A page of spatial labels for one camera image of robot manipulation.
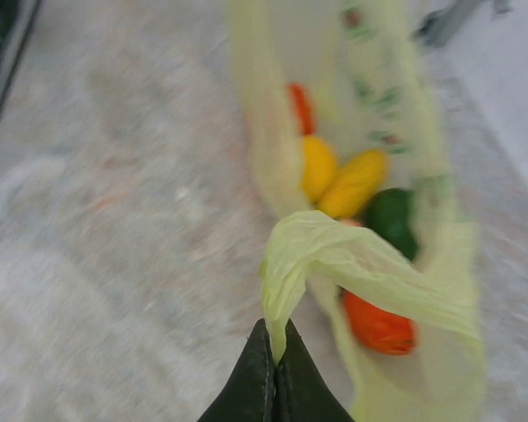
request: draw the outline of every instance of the yellow-green plastic bag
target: yellow-green plastic bag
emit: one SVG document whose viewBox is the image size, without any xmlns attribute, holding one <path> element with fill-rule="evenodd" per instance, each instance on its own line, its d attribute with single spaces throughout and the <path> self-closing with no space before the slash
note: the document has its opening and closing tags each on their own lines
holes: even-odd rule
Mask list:
<svg viewBox="0 0 528 422">
<path fill-rule="evenodd" d="M 471 270 L 475 230 L 456 203 L 407 6 L 402 0 L 226 0 L 254 179 L 284 218 L 262 266 L 263 304 L 279 360 L 283 328 L 307 280 L 355 384 L 356 420 L 470 422 L 479 419 L 484 393 Z M 311 211 L 299 189 L 303 151 L 287 96 L 291 81 L 309 88 L 319 133 L 342 162 L 384 148 L 391 155 L 384 188 L 414 189 L 412 226 L 421 246 L 414 267 L 370 230 Z M 358 345 L 337 285 L 415 320 L 415 352 L 387 357 Z"/>
</svg>

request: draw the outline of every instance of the plastic bag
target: plastic bag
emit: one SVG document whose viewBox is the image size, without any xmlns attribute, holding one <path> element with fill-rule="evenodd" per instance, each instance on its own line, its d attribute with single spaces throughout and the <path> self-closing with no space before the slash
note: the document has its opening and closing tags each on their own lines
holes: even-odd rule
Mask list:
<svg viewBox="0 0 528 422">
<path fill-rule="evenodd" d="M 443 134 L 401 0 L 227 0 L 238 94 L 253 175 L 281 218 L 262 267 L 275 348 L 304 292 L 329 315 L 356 387 L 360 421 L 477 420 L 484 390 L 475 230 L 458 208 Z M 286 84 L 304 83 L 319 133 L 344 162 L 371 147 L 391 154 L 384 187 L 414 190 L 420 256 L 411 266 L 368 229 L 318 212 L 299 189 L 302 149 Z M 338 288 L 410 317 L 420 344 L 406 357 L 378 356 L 353 339 Z"/>
</svg>

